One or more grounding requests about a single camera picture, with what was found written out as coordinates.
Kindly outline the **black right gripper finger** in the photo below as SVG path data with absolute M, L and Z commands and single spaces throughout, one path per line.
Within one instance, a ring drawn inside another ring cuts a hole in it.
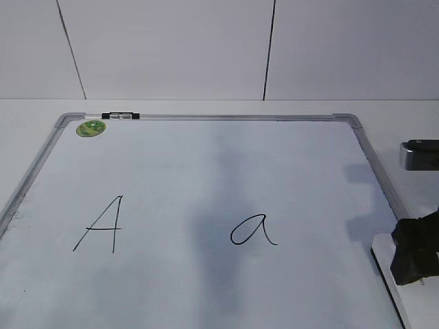
M 390 270 L 397 285 L 438 276 L 438 212 L 400 219 L 391 236 L 396 249 Z

